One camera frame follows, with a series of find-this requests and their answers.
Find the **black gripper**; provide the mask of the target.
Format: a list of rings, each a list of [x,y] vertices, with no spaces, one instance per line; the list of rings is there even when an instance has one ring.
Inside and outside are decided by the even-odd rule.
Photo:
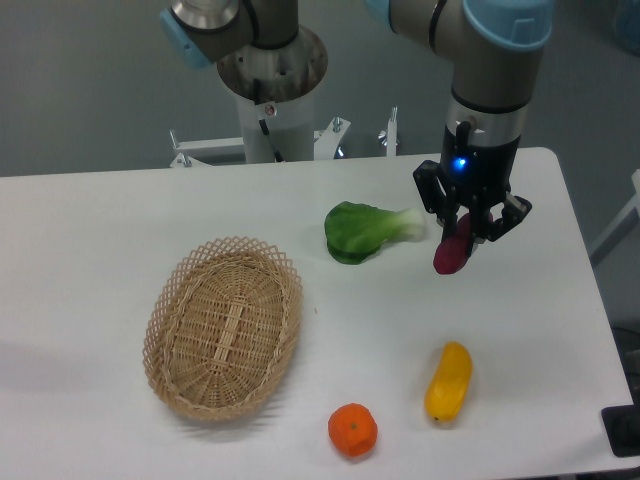
[[[413,172],[424,209],[436,216],[442,239],[456,233],[458,205],[470,208],[469,256],[477,245],[495,242],[520,225],[532,210],[528,200],[510,193],[520,139],[519,110],[451,110],[440,164],[425,160]],[[491,208],[500,203],[501,216],[494,219]]]

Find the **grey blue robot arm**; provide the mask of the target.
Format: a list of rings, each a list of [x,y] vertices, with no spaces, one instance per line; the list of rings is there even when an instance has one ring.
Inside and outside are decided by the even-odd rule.
[[[530,203],[511,191],[544,46],[550,1],[370,1],[370,15],[454,67],[438,161],[413,174],[443,246],[465,255],[518,226]],[[236,96],[250,163],[308,160],[308,103],[327,70],[321,40],[299,21],[294,1],[175,1],[160,14],[179,54],[215,65]]]

